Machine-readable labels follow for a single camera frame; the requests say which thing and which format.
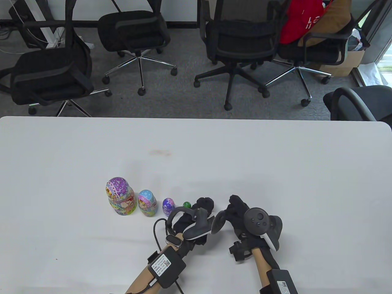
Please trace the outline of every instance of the office chair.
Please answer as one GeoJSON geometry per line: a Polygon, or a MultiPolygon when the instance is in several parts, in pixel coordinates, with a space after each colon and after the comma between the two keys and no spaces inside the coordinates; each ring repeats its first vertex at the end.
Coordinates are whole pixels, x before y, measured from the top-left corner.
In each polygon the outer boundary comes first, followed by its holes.
{"type": "Polygon", "coordinates": [[[385,122],[392,128],[392,88],[338,88],[323,98],[331,120],[385,122]]]}
{"type": "Polygon", "coordinates": [[[378,1],[379,0],[375,0],[373,3],[371,3],[370,6],[364,11],[364,13],[362,13],[362,15],[356,21],[351,16],[351,21],[336,34],[308,33],[303,39],[303,47],[298,46],[298,41],[294,41],[293,43],[287,45],[280,44],[278,47],[278,55],[281,58],[285,60],[290,60],[292,62],[282,62],[277,60],[274,60],[274,62],[281,65],[289,66],[290,68],[281,75],[267,82],[266,86],[271,85],[272,83],[284,77],[288,73],[296,71],[302,81],[306,93],[308,94],[308,98],[301,100],[301,105],[303,107],[308,106],[311,102],[312,95],[310,94],[309,89],[305,83],[302,71],[307,71],[325,76],[321,80],[324,85],[329,83],[332,75],[323,71],[307,68],[305,65],[309,62],[327,65],[342,64],[347,54],[347,41],[348,38],[351,36],[352,30],[357,27],[358,23],[362,20],[362,18],[365,17],[365,15],[378,3],[378,1]],[[306,42],[311,38],[323,38],[326,40],[322,41],[317,45],[306,47],[306,42]]]}
{"type": "Polygon", "coordinates": [[[234,76],[242,76],[258,86],[264,98],[267,87],[246,73],[242,67],[273,60],[279,44],[290,1],[217,0],[214,19],[211,19],[207,0],[201,0],[200,37],[205,43],[207,57],[213,64],[224,66],[195,76],[194,87],[200,87],[201,78],[222,73],[229,74],[224,109],[230,111],[230,91],[234,76]]]}
{"type": "Polygon", "coordinates": [[[49,105],[62,101],[56,116],[60,116],[67,104],[75,106],[85,116],[91,117],[73,99],[104,92],[94,91],[91,83],[92,62],[90,49],[75,33],[72,14],[76,0],[65,0],[65,21],[50,20],[25,22],[23,27],[31,35],[29,28],[65,27],[65,47],[41,48],[23,54],[11,71],[11,97],[18,105],[29,104],[29,114],[36,114],[36,105],[49,105]]]}
{"type": "Polygon", "coordinates": [[[104,15],[98,20],[98,34],[104,48],[109,52],[117,52],[120,57],[124,57],[125,54],[132,56],[131,59],[106,72],[102,82],[105,85],[109,84],[109,74],[137,60],[142,83],[138,90],[140,96],[146,93],[143,81],[142,60],[171,66],[170,74],[172,76],[177,75],[177,66],[175,64],[145,56],[151,49],[155,49],[158,54],[162,53],[162,48],[170,42],[169,31],[161,14],[162,0],[147,1],[151,6],[152,12],[143,10],[122,12],[117,3],[112,0],[118,12],[104,15]]]}

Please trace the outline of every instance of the cardboard box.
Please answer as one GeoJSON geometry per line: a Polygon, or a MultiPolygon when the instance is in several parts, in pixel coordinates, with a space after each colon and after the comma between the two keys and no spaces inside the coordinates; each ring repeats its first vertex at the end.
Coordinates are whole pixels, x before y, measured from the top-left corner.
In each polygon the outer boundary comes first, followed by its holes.
{"type": "Polygon", "coordinates": [[[348,76],[354,67],[358,67],[361,64],[365,51],[348,51],[344,62],[340,65],[318,65],[313,66],[319,71],[332,74],[332,76],[348,76]]]}

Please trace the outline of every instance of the black glove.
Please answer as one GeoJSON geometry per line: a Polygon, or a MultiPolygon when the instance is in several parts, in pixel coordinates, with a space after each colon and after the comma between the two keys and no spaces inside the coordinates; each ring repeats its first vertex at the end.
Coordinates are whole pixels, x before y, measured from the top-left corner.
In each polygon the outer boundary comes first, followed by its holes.
{"type": "MultiPolygon", "coordinates": [[[[197,200],[197,202],[192,206],[191,209],[196,208],[204,208],[205,210],[207,210],[208,216],[210,216],[212,210],[214,209],[214,201],[208,197],[201,197],[197,200]]],[[[173,230],[176,232],[176,234],[183,233],[184,230],[193,223],[194,221],[192,220],[192,216],[187,213],[184,213],[184,215],[180,217],[179,220],[173,225],[173,230]]],[[[202,236],[193,240],[192,242],[194,242],[196,245],[204,245],[207,242],[207,236],[202,236]]]]}
{"type": "Polygon", "coordinates": [[[260,236],[251,234],[244,224],[244,214],[249,209],[249,206],[241,200],[237,195],[230,196],[230,204],[225,210],[226,220],[231,223],[234,228],[234,233],[241,240],[247,250],[252,253],[252,249],[260,248],[264,259],[273,268],[279,269],[279,266],[273,258],[270,247],[267,242],[260,236]]]}

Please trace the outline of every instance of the tan arm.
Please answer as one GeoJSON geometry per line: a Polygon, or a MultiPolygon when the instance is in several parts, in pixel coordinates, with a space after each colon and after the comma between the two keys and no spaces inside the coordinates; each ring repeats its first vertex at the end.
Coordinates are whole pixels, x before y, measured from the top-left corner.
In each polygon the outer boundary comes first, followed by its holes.
{"type": "MultiPolygon", "coordinates": [[[[183,240],[181,233],[177,234],[176,237],[183,240]]],[[[172,245],[167,245],[162,251],[164,251],[169,246],[172,246],[172,245]]],[[[126,294],[129,294],[129,293],[135,294],[140,291],[143,291],[143,289],[149,284],[149,282],[153,278],[154,278],[154,276],[150,273],[148,268],[145,267],[144,270],[142,270],[142,272],[138,275],[136,280],[134,280],[132,285],[128,288],[128,290],[126,291],[126,294]]],[[[144,292],[144,294],[157,294],[160,289],[161,289],[161,285],[156,283],[154,286],[152,286],[150,289],[148,289],[146,292],[144,292]]]]}
{"type": "Polygon", "coordinates": [[[265,261],[265,259],[263,257],[263,254],[260,251],[260,248],[252,249],[252,254],[253,254],[254,260],[256,261],[257,270],[259,272],[261,285],[264,288],[265,286],[268,286],[270,284],[270,282],[268,280],[268,277],[267,277],[267,272],[272,270],[272,268],[265,261]]]}

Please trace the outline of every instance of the green bead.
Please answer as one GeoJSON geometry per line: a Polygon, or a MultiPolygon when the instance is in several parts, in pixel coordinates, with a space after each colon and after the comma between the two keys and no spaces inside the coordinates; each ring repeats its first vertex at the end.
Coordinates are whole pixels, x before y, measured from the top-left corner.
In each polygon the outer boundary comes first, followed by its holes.
{"type": "Polygon", "coordinates": [[[186,202],[184,202],[184,204],[182,206],[184,206],[186,208],[191,208],[192,204],[190,202],[186,201],[186,202]]]}

